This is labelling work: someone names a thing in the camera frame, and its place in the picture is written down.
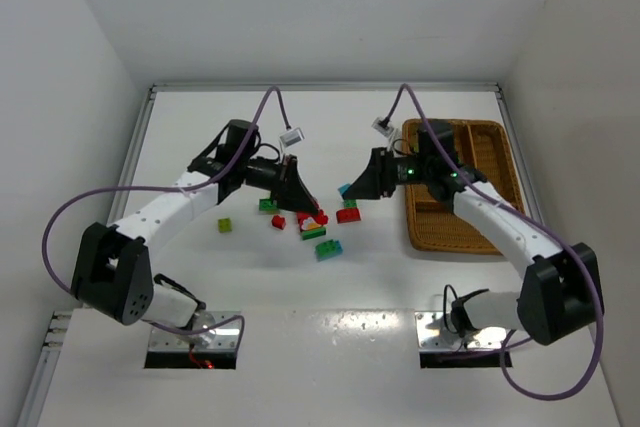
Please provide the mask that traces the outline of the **small blue lego brick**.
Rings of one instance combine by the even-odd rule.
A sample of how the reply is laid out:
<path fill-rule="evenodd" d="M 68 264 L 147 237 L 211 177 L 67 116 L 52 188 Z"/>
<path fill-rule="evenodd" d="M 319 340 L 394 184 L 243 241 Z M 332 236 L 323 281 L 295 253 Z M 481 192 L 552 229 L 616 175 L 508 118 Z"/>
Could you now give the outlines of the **small blue lego brick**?
<path fill-rule="evenodd" d="M 348 191 L 348 189 L 349 189 L 350 187 L 351 187 L 351 184 L 350 184 L 350 183 L 346 183 L 346 184 L 344 184 L 344 185 L 340 186 L 340 187 L 338 188 L 338 192 L 339 192 L 340 196 L 341 196 L 341 197 L 344 197 L 345 193 Z"/>

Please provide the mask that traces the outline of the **green square lego brick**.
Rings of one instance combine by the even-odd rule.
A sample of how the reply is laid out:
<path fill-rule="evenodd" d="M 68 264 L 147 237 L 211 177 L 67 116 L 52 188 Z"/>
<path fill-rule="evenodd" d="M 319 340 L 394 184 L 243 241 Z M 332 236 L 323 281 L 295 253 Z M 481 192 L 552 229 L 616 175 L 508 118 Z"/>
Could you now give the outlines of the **green square lego brick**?
<path fill-rule="evenodd" d="M 347 199 L 343 201 L 343 207 L 345 209 L 357 208 L 358 204 L 355 199 Z"/>

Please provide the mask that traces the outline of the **red curved lego brick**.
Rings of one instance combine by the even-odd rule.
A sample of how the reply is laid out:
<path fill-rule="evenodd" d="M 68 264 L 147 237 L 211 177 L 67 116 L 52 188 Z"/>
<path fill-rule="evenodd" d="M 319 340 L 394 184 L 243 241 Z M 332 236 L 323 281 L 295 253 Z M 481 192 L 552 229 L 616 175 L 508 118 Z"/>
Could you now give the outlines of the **red curved lego brick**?
<path fill-rule="evenodd" d="M 338 224 L 359 222 L 361 214 L 357 207 L 343 208 L 336 212 L 336 221 Z"/>

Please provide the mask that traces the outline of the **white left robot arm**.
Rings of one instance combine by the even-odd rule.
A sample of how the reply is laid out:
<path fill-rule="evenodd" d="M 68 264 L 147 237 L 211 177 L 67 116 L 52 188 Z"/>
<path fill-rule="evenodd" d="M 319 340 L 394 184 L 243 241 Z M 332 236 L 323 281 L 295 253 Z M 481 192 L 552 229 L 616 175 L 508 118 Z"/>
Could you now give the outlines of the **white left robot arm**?
<path fill-rule="evenodd" d="M 172 187 L 111 225 L 89 226 L 80 242 L 72 296 L 122 325 L 146 321 L 171 330 L 191 328 L 205 303 L 152 271 L 167 243 L 242 186 L 268 192 L 280 209 L 318 211 L 296 157 L 260 157 L 260 140 L 250 122 L 229 121 Z"/>

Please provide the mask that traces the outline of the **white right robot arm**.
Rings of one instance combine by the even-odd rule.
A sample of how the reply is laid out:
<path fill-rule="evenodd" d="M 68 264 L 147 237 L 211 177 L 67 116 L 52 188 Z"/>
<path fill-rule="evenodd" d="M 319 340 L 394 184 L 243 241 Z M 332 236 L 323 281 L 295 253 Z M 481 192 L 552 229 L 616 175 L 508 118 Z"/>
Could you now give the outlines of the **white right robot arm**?
<path fill-rule="evenodd" d="M 417 131 L 418 149 L 403 156 L 372 149 L 346 200 L 378 200 L 400 185 L 423 185 L 441 206 L 486 238 L 522 279 L 516 292 L 480 289 L 453 301 L 448 315 L 464 337 L 487 327 L 520 330 L 541 345 L 601 319 L 597 258 L 585 244 L 563 248 L 531 225 L 476 168 L 460 161 L 454 129 L 434 120 Z"/>

